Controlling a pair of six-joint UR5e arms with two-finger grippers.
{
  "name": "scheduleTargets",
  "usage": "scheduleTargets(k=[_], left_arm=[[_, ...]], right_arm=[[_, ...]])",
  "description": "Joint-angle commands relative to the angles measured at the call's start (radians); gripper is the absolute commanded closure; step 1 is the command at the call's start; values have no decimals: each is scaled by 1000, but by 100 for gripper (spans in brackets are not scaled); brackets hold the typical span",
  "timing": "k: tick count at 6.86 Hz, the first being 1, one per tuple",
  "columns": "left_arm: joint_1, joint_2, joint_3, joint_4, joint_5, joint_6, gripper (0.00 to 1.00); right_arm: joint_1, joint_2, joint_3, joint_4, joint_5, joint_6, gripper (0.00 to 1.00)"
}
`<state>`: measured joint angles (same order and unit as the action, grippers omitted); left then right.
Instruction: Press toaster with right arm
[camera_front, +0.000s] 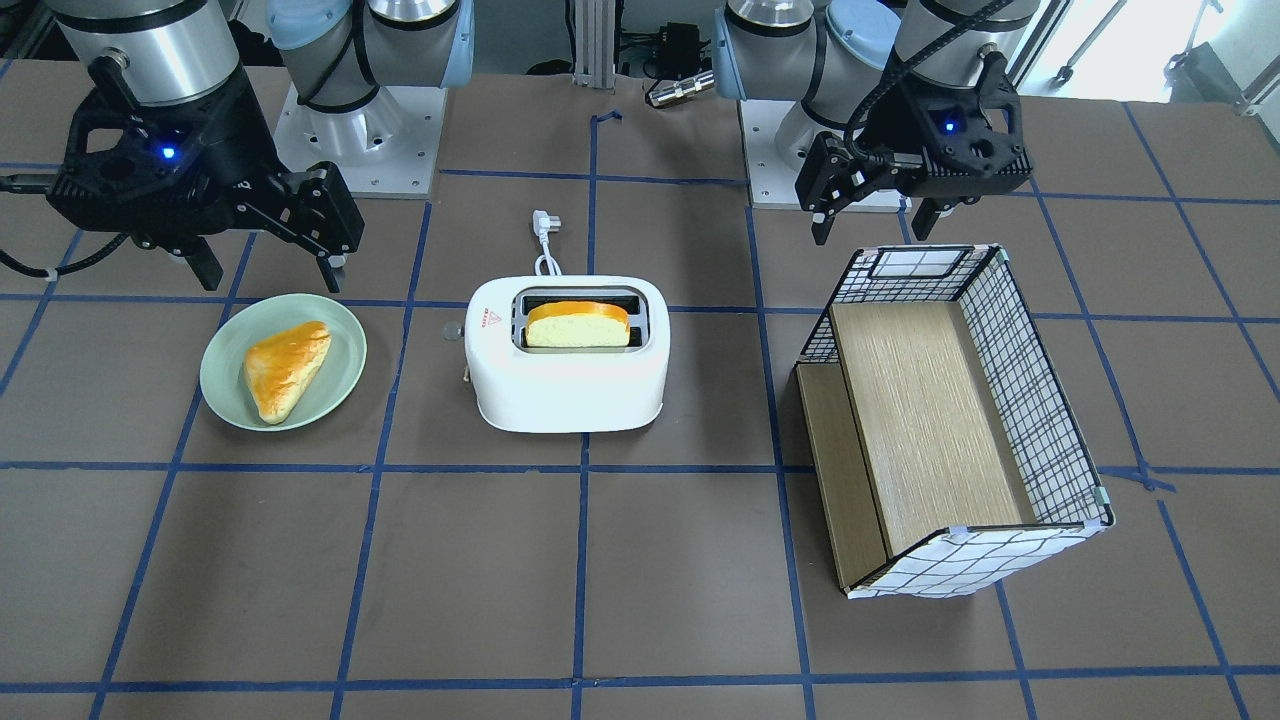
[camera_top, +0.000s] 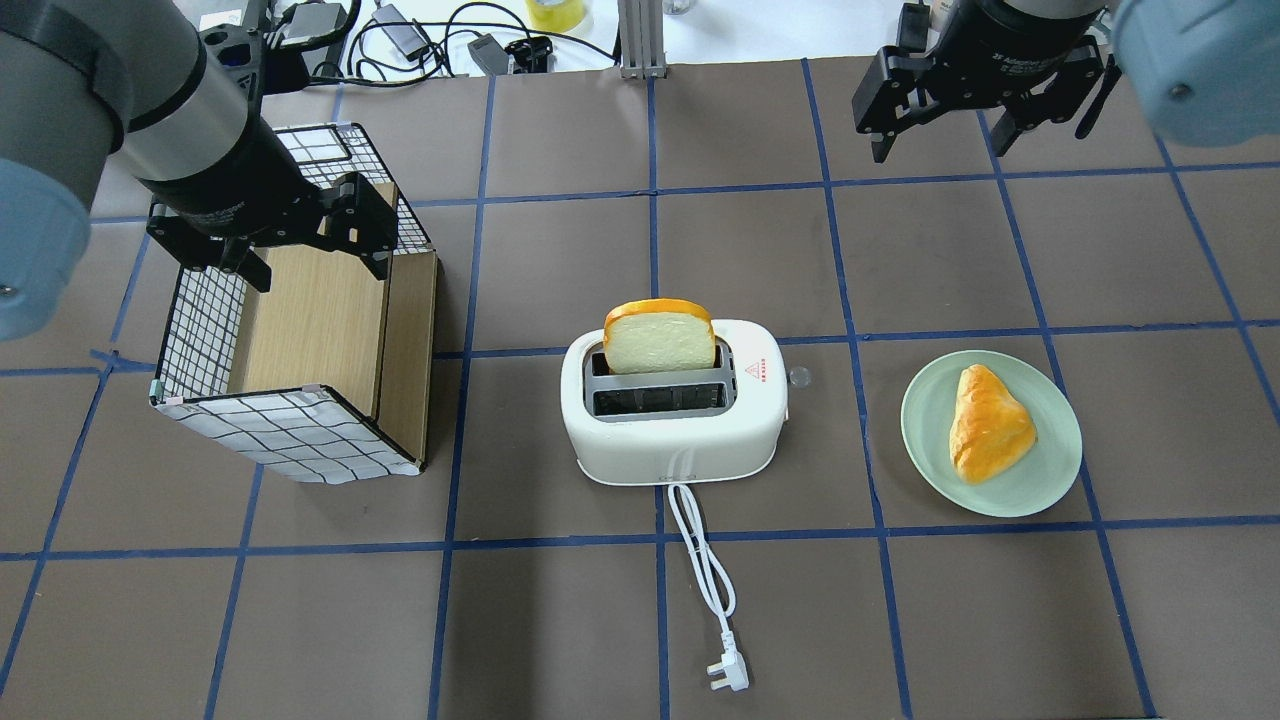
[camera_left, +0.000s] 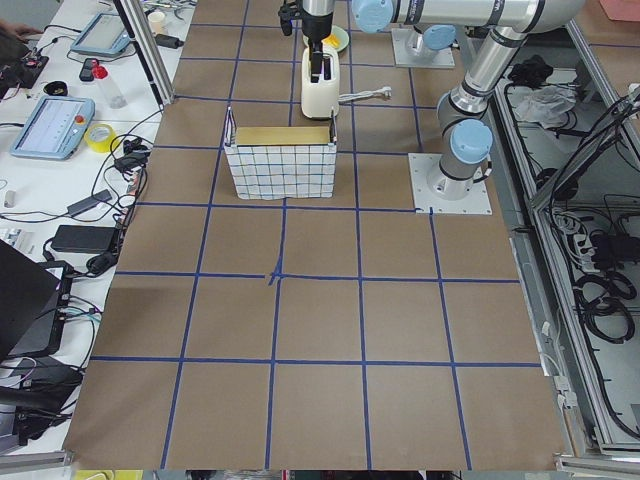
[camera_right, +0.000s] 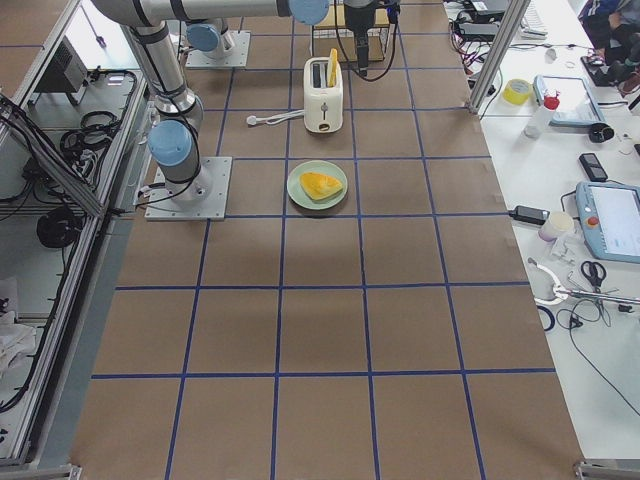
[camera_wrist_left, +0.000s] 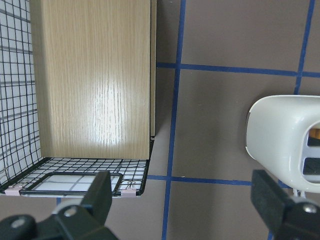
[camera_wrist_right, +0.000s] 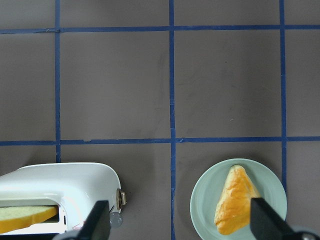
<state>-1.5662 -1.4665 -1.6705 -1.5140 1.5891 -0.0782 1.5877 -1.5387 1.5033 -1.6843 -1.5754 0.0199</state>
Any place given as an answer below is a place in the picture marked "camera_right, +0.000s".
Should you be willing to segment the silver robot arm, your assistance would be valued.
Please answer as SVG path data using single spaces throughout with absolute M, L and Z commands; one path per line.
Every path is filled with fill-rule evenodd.
M 168 20 L 208 25 L 230 17 L 292 17 L 316 25 L 329 11 L 327 1 L 96 1 L 94 6 L 122 27 L 161 117 L 181 119 L 192 131 L 200 127 L 203 108 L 187 86 Z
M 186 34 L 190 46 L 210 58 L 227 57 L 235 48 L 234 37 L 224 18 L 188 23 Z

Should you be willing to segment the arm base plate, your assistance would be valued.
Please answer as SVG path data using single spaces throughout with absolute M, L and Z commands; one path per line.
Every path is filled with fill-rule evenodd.
M 192 25 L 187 32 L 190 51 L 186 67 L 190 69 L 244 68 L 247 64 L 251 33 Z
M 154 189 L 148 199 L 145 218 L 148 221 L 196 221 L 225 218 L 232 171 L 231 157 L 202 157 L 199 175 L 180 195 L 180 188 L 169 182 Z

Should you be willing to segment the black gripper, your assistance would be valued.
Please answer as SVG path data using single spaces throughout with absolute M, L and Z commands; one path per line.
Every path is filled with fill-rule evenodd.
M 343 11 L 346 28 L 354 35 L 357 55 L 357 71 L 368 75 L 368 31 L 374 27 L 376 11 L 385 9 L 393 15 L 400 12 L 399 1 L 344 0 Z

